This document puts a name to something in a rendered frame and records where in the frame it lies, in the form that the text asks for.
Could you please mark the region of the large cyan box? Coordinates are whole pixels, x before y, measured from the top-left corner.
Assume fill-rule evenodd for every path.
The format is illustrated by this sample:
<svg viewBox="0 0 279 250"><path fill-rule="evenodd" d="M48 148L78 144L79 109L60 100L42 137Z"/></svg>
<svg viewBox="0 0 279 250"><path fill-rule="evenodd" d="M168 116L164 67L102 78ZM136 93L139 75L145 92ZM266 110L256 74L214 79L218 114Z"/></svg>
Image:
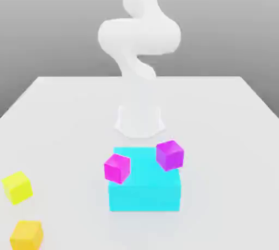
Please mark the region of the large cyan box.
<svg viewBox="0 0 279 250"><path fill-rule="evenodd" d="M154 147L115 147L130 158L131 173L122 184L108 183L110 211L179 211L179 170L165 172L156 161Z"/></svg>

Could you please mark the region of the small yellow cube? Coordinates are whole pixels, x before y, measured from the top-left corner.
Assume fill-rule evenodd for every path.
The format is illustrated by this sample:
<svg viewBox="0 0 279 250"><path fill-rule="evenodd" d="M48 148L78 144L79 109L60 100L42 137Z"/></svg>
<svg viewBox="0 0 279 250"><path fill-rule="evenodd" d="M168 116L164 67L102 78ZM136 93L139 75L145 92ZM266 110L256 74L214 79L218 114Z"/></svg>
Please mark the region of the small yellow cube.
<svg viewBox="0 0 279 250"><path fill-rule="evenodd" d="M21 171L15 172L1 180L8 200L17 205L33 195L29 178Z"/></svg>

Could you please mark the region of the small purple cube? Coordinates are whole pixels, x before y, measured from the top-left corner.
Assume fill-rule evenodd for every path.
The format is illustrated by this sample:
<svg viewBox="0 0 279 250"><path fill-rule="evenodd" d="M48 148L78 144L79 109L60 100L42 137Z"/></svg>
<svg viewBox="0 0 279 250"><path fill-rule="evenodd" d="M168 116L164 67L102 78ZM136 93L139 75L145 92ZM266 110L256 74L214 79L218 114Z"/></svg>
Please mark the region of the small purple cube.
<svg viewBox="0 0 279 250"><path fill-rule="evenodd" d="M156 145L156 161L164 171L181 168L184 164L184 150L174 140L161 142Z"/></svg>

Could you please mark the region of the small magenta cube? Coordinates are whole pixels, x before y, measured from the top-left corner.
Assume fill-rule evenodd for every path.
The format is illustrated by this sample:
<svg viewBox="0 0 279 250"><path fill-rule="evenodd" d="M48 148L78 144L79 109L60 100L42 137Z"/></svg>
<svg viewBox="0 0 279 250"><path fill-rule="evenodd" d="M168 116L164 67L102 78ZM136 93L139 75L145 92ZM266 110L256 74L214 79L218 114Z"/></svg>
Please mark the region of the small magenta cube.
<svg viewBox="0 0 279 250"><path fill-rule="evenodd" d="M105 179L123 184L131 172L131 160L126 156L113 154L104 163Z"/></svg>

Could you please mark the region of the small orange cube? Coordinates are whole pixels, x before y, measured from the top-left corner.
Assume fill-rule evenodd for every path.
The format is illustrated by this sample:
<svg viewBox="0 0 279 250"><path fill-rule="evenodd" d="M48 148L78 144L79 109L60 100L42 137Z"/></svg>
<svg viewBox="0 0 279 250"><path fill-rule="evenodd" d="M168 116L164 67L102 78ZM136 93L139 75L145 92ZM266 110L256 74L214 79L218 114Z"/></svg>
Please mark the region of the small orange cube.
<svg viewBox="0 0 279 250"><path fill-rule="evenodd" d="M12 250L40 250L43 236L41 221L18 221L10 237Z"/></svg>

